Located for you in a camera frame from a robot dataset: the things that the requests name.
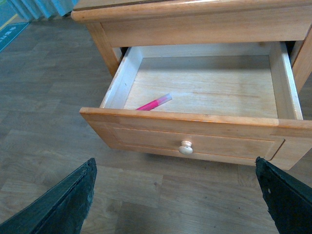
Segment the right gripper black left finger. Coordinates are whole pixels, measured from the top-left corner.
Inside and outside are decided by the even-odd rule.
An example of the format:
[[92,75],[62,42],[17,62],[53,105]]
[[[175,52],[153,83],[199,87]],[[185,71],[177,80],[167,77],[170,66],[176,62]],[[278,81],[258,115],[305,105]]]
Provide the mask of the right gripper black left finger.
[[94,198],[97,165],[90,158],[0,225],[2,234],[79,234]]

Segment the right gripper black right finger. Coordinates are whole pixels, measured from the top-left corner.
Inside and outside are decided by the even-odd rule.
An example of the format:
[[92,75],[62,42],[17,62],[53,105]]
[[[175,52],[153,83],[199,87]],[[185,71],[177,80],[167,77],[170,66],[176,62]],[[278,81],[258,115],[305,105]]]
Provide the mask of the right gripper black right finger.
[[263,158],[256,159],[256,176],[280,234],[312,232],[312,189]]

